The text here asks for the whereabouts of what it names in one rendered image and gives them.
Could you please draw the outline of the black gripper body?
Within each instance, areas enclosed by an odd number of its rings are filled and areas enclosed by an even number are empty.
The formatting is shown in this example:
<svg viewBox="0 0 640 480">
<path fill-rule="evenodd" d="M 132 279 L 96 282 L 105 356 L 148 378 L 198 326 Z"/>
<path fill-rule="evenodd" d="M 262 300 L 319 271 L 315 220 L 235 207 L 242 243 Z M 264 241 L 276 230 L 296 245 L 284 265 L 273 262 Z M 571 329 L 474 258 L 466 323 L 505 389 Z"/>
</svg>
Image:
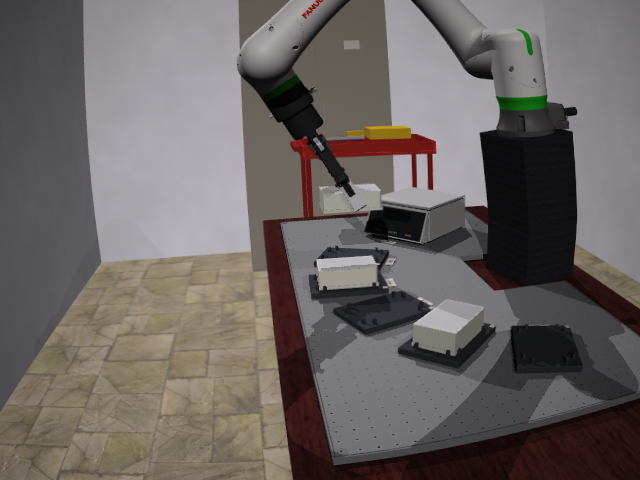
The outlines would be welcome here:
<svg viewBox="0 0 640 480">
<path fill-rule="evenodd" d="M 312 146 L 315 144 L 313 140 L 315 137 L 321 140 L 316 129 L 323 124 L 323 120 L 312 104 L 294 117 L 283 121 L 283 124 L 294 140 L 307 136 Z"/>
</svg>

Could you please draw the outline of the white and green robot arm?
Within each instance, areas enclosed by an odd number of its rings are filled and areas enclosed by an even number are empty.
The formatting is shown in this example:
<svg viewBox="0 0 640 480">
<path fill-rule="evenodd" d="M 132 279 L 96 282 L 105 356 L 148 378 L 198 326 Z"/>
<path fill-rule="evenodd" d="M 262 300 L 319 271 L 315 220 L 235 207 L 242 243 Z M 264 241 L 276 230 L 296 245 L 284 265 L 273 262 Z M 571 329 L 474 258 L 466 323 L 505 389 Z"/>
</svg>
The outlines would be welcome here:
<svg viewBox="0 0 640 480">
<path fill-rule="evenodd" d="M 314 101 L 316 88 L 308 90 L 292 67 L 349 1 L 290 0 L 244 42 L 237 56 L 238 72 L 264 101 L 270 118 L 286 121 Z M 500 109 L 497 134 L 539 137 L 569 129 L 566 119 L 577 115 L 577 109 L 547 102 L 540 40 L 534 32 L 488 30 L 460 0 L 411 1 L 470 75 L 494 81 Z"/>
</svg>

